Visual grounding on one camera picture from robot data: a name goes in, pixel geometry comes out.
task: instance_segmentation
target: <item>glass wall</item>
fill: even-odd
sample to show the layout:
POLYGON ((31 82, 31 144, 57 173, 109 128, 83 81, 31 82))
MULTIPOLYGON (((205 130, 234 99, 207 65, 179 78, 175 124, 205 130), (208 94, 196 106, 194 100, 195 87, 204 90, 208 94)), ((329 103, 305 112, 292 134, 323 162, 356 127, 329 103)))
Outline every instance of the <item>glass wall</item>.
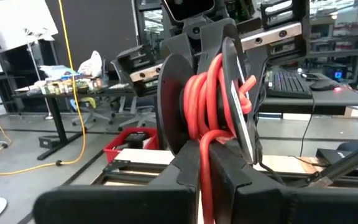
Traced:
MULTIPOLYGON (((253 0, 257 16, 260 2, 253 0)), ((163 40, 160 0, 137 0, 141 44, 150 44, 159 58, 163 40)), ((327 65, 347 68, 344 82, 358 82, 358 0, 310 1, 310 53, 305 60, 283 65, 323 73, 327 65)))
POLYGON ((145 40, 150 44, 152 53, 159 59, 160 42, 163 40, 162 10, 152 10, 143 12, 145 40))
POLYGON ((355 82, 358 72, 358 1, 315 1, 310 3, 310 51, 326 52, 309 58, 302 65, 311 72, 322 72, 327 65, 345 66, 344 82, 355 82))

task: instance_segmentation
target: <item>black reel flange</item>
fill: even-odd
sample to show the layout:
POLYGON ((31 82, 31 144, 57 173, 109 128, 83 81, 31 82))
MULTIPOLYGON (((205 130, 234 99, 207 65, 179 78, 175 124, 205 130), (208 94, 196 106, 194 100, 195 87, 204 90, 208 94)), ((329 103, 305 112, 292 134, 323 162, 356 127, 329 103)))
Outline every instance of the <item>black reel flange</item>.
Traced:
MULTIPOLYGON (((238 86, 243 84, 242 76, 246 73, 238 64, 239 54, 243 53, 237 53, 237 49, 232 38, 224 38, 222 53, 226 95, 241 154, 248 164, 255 164, 253 110, 247 115, 243 115, 241 111, 238 86)), ((158 78, 158 123, 160 130, 164 134, 167 146, 174 154, 177 154, 190 139, 183 111, 183 90, 186 82, 192 75, 194 75, 193 69, 188 60, 182 55, 172 54, 165 59, 158 78)), ((222 129, 226 129, 227 124, 224 119, 222 98, 221 89, 218 84, 218 122, 222 129)))
POLYGON ((183 94, 187 80, 194 75, 182 55, 171 54, 162 64, 157 86, 158 124, 169 149, 176 155, 189 140, 183 116, 183 94))

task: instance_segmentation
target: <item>desk leg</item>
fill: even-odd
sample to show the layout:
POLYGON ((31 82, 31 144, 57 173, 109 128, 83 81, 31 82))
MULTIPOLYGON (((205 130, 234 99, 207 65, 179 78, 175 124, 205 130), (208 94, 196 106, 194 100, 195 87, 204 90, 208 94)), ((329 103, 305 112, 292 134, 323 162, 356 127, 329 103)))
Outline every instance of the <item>desk leg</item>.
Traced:
POLYGON ((60 112, 59 112, 59 109, 57 106, 56 98, 48 97, 47 101, 48 101, 48 104, 50 107, 50 112, 53 116, 53 122, 55 122, 57 134, 59 136, 59 144, 57 146, 53 147, 52 149, 49 149, 48 151, 44 152, 39 157, 37 157, 37 159, 40 161, 46 159, 48 156, 59 151, 61 148, 65 147, 70 142, 72 142, 72 141, 76 140, 77 138, 79 138, 80 136, 82 136, 82 131, 81 131, 81 132, 74 134, 72 137, 67 138, 65 127, 62 122, 62 117, 60 116, 60 112))

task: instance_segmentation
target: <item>cluttered table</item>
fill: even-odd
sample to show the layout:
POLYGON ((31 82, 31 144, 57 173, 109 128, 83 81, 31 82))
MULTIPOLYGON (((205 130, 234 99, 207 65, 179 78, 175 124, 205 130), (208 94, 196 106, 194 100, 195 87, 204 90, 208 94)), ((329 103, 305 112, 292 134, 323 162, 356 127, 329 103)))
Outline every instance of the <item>cluttered table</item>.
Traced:
POLYGON ((100 77, 90 77, 79 74, 75 74, 74 76, 75 86, 73 86, 72 81, 73 75, 62 75, 59 78, 47 78, 43 81, 34 83, 34 85, 16 89, 15 94, 12 96, 14 98, 45 98, 53 116, 53 122, 55 123, 58 134, 58 141, 50 143, 52 146, 46 152, 41 154, 37 158, 38 160, 44 160, 83 134, 82 132, 78 132, 67 137, 62 117, 60 116, 57 98, 74 98, 74 87, 78 99, 84 97, 121 97, 135 95, 134 91, 128 88, 128 85, 117 81, 104 82, 100 77))

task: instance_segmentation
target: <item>cardboard box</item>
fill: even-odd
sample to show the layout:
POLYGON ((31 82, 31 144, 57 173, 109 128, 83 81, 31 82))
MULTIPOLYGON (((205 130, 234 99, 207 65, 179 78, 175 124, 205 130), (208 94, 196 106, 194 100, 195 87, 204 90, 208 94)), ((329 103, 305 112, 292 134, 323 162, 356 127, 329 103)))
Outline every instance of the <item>cardboard box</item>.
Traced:
POLYGON ((358 119, 358 110, 347 107, 344 115, 334 116, 335 118, 353 118, 358 119))

